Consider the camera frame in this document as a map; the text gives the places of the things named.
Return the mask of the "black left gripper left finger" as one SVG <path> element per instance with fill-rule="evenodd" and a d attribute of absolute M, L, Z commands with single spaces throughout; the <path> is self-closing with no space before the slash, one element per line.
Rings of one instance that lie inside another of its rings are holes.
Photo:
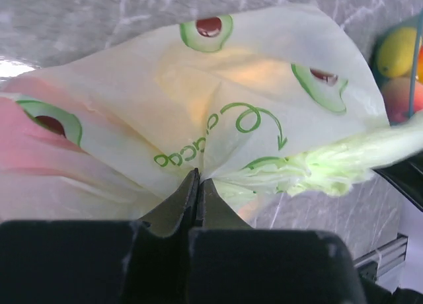
<path fill-rule="evenodd" d="M 176 235 L 192 225 L 198 198 L 200 174 L 190 171 L 177 190 L 139 220 L 157 237 Z"/>

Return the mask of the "green printed plastic bag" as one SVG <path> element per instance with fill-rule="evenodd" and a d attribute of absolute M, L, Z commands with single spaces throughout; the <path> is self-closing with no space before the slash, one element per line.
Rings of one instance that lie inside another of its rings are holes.
<path fill-rule="evenodd" d="M 422 149 L 359 49 L 315 7 L 165 26 L 1 89 L 1 220 L 139 219 L 198 169 L 248 219 L 341 196 Z"/>

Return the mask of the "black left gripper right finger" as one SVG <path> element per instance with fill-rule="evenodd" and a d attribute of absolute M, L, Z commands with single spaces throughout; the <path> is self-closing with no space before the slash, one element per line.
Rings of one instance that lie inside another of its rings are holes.
<path fill-rule="evenodd" d="M 205 229 L 252 229 L 217 193 L 212 179 L 201 183 L 196 207 L 196 226 Z"/>

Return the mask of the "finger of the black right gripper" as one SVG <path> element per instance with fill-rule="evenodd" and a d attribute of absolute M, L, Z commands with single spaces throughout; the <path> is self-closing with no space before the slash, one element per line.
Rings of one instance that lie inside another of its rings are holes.
<path fill-rule="evenodd" d="M 416 208 L 422 211 L 423 160 L 408 158 L 390 167 L 376 169 L 376 173 L 393 185 Z"/>

